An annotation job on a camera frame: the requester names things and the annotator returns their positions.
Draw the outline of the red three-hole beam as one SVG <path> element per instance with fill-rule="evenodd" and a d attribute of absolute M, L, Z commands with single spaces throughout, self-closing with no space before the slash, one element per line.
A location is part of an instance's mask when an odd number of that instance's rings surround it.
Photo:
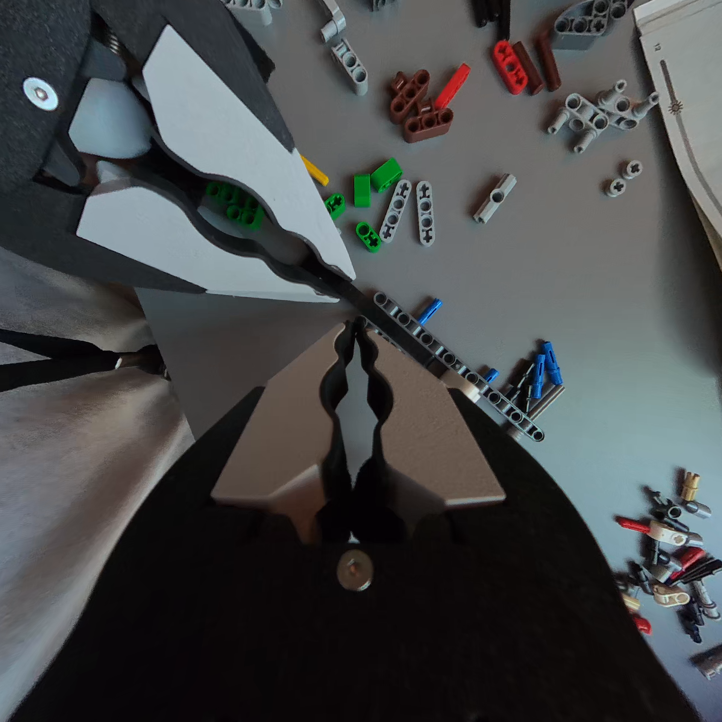
<path fill-rule="evenodd" d="M 528 85 L 528 74 L 509 41 L 497 41 L 491 51 L 492 63 L 511 95 L 520 95 Z"/>

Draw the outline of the light grey angled connector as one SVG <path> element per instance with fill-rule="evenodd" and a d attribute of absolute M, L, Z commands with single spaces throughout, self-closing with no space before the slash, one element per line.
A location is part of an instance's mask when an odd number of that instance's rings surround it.
<path fill-rule="evenodd" d="M 569 122 L 570 128 L 577 133 L 577 138 L 573 145 L 573 153 L 579 155 L 583 153 L 603 133 L 609 126 L 609 118 L 606 114 L 596 114 L 590 120 L 581 117 L 572 118 Z"/>
<path fill-rule="evenodd" d="M 565 124 L 576 133 L 593 129 L 595 113 L 596 106 L 590 103 L 589 100 L 578 93 L 571 93 L 567 95 L 563 106 L 549 123 L 546 132 L 556 134 Z"/>
<path fill-rule="evenodd" d="M 642 100 L 632 100 L 626 90 L 627 81 L 618 79 L 610 89 L 600 91 L 594 103 L 607 116 L 609 126 L 620 131 L 637 128 L 660 102 L 660 94 L 656 91 Z"/>

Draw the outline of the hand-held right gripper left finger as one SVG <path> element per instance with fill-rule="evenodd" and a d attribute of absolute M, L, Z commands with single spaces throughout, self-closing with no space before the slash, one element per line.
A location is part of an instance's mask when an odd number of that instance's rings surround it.
<path fill-rule="evenodd" d="M 212 490 L 214 501 L 286 516 L 301 542 L 320 542 L 319 514 L 351 489 L 337 407 L 354 349 L 354 324 L 339 323 L 270 379 Z"/>

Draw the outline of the light grey three-hole beam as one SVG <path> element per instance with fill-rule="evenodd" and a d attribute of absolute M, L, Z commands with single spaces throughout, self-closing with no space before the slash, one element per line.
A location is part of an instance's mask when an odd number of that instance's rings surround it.
<path fill-rule="evenodd" d="M 343 70 L 350 87 L 358 96 L 367 94 L 367 69 L 346 39 L 338 39 L 331 46 L 331 54 L 337 65 Z"/>

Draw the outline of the pile of mixed small connectors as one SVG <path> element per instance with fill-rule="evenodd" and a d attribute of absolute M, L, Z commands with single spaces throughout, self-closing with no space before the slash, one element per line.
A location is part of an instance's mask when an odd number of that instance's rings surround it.
<path fill-rule="evenodd" d="M 641 516 L 615 515 L 614 523 L 636 537 L 637 556 L 627 560 L 616 583 L 622 603 L 637 630 L 653 635 L 646 607 L 673 616 L 685 637 L 697 647 L 710 624 L 720 624 L 720 603 L 707 582 L 720 575 L 720 554 L 711 552 L 694 524 L 712 519 L 701 503 L 699 474 L 678 468 L 670 493 L 643 488 L 648 503 Z"/>

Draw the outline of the brown T-shaped beam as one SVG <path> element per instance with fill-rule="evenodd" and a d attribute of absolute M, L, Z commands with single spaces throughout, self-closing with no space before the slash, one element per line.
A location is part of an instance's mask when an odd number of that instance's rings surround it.
<path fill-rule="evenodd" d="M 453 120 L 454 113 L 450 108 L 437 109 L 428 100 L 418 101 L 403 122 L 403 139 L 406 143 L 413 144 L 441 137 L 447 134 Z"/>
<path fill-rule="evenodd" d="M 429 88 L 429 72 L 421 68 L 412 76 L 402 71 L 396 73 L 391 81 L 392 99 L 389 106 L 389 118 L 392 124 L 401 124 L 414 110 L 416 104 L 424 100 Z"/>

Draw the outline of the dark grey axle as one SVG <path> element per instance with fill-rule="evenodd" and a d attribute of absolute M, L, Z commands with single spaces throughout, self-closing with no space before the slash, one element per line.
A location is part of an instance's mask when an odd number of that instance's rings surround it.
<path fill-rule="evenodd" d="M 541 414 L 546 411 L 564 392 L 564 385 L 555 385 L 551 387 L 534 406 L 533 409 L 528 413 L 529 420 L 536 420 Z"/>

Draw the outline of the instruction booklet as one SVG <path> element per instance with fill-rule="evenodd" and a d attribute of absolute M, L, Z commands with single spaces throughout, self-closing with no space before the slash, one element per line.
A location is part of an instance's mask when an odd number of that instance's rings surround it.
<path fill-rule="evenodd" d="M 721 264 L 721 2 L 633 11 L 673 156 Z"/>

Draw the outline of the thin light grey liftarm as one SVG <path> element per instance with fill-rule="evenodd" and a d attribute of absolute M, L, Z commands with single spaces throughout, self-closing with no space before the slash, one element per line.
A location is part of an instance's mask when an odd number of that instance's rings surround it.
<path fill-rule="evenodd" d="M 429 248 L 436 238 L 435 207 L 429 181 L 421 180 L 417 183 L 416 197 L 420 244 Z"/>
<path fill-rule="evenodd" d="M 391 201 L 378 231 L 383 243 L 387 244 L 393 240 L 409 200 L 410 192 L 411 183 L 404 178 L 399 180 L 393 190 Z"/>

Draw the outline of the black grey beam assembly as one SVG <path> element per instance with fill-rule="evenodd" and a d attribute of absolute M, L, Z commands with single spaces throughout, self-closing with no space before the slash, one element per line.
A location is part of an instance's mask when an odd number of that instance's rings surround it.
<path fill-rule="evenodd" d="M 493 410 L 515 433 L 540 443 L 545 432 L 507 394 L 456 354 L 409 311 L 382 292 L 372 297 L 348 284 L 341 296 L 360 313 L 367 328 L 435 375 L 449 388 L 461 391 L 472 403 Z"/>

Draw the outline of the light grey bent connector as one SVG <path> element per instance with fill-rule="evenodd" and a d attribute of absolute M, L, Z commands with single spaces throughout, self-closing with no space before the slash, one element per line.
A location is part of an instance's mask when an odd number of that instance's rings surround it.
<path fill-rule="evenodd" d="M 331 41 L 342 37 L 344 34 L 347 27 L 346 18 L 336 1 L 319 1 L 319 4 L 328 16 L 328 20 L 322 26 L 320 34 L 324 43 L 330 44 Z"/>

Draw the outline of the thin brown beam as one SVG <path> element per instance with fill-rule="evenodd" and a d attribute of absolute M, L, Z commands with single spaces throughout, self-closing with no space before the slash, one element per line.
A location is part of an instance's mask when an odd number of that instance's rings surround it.
<path fill-rule="evenodd" d="M 538 34 L 535 41 L 535 48 L 543 71 L 546 89 L 550 93 L 554 93 L 561 87 L 562 80 L 552 49 L 549 30 L 544 30 Z"/>
<path fill-rule="evenodd" d="M 513 49 L 519 59 L 520 65 L 527 76 L 527 90 L 529 95 L 538 95 L 544 88 L 545 82 L 537 69 L 537 66 L 531 59 L 526 46 L 517 41 L 513 44 Z"/>

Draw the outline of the dark grey curved liftarm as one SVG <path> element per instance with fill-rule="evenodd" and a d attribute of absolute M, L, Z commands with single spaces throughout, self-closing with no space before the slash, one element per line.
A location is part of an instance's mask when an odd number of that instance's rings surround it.
<path fill-rule="evenodd" d="M 600 37 L 611 31 L 635 1 L 582 1 L 567 7 L 552 26 L 553 34 L 564 38 Z"/>

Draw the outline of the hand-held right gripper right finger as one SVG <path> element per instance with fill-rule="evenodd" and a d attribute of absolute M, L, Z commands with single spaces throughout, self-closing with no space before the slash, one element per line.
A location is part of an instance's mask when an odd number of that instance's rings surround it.
<path fill-rule="evenodd" d="M 419 522 L 505 501 L 449 388 L 357 321 L 371 455 L 357 475 L 357 537 L 407 538 Z"/>

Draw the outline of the thin black pin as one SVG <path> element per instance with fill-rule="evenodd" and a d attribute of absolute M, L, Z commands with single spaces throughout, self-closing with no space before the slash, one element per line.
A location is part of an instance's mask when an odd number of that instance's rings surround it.
<path fill-rule="evenodd" d="M 513 374 L 506 391 L 509 402 L 520 410 L 524 405 L 525 389 L 528 387 L 530 379 L 533 378 L 535 366 L 536 362 L 534 360 L 523 359 Z"/>

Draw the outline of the grey axle connector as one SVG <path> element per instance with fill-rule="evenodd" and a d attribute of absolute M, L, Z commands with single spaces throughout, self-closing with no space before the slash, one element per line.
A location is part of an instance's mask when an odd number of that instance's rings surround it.
<path fill-rule="evenodd" d="M 475 211 L 473 220 L 476 223 L 486 224 L 492 219 L 494 214 L 499 210 L 505 199 L 513 190 L 517 183 L 517 178 L 513 174 L 506 173 L 498 181 L 496 186 L 489 193 L 482 205 Z"/>

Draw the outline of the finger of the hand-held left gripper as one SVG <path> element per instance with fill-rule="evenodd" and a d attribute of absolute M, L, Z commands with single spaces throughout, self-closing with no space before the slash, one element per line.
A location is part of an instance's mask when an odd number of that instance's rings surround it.
<path fill-rule="evenodd" d="M 286 149 L 170 25 L 149 54 L 143 77 L 159 138 L 200 176 L 243 187 L 266 212 L 261 201 L 266 175 L 291 180 L 291 163 L 298 160 L 302 179 L 310 179 L 299 152 Z"/>
<path fill-rule="evenodd" d="M 276 226 L 302 240 L 332 276 L 353 281 L 355 269 L 320 196 L 300 161 L 291 180 L 261 181 L 261 201 Z M 333 303 L 300 266 L 279 263 L 265 248 L 234 249 L 237 237 L 221 232 L 183 198 L 179 189 L 141 169 L 113 162 L 96 164 L 100 183 L 88 196 L 77 235 L 150 266 L 207 293 L 293 302 Z"/>

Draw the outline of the red technic axle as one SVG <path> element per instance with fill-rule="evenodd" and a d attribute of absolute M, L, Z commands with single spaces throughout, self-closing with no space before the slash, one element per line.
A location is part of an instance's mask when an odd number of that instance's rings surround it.
<path fill-rule="evenodd" d="M 462 63 L 458 68 L 456 68 L 456 71 L 453 73 L 440 94 L 435 99 L 434 109 L 440 111 L 444 108 L 449 107 L 451 101 L 455 98 L 459 90 L 466 83 L 470 73 L 471 67 L 467 63 Z"/>

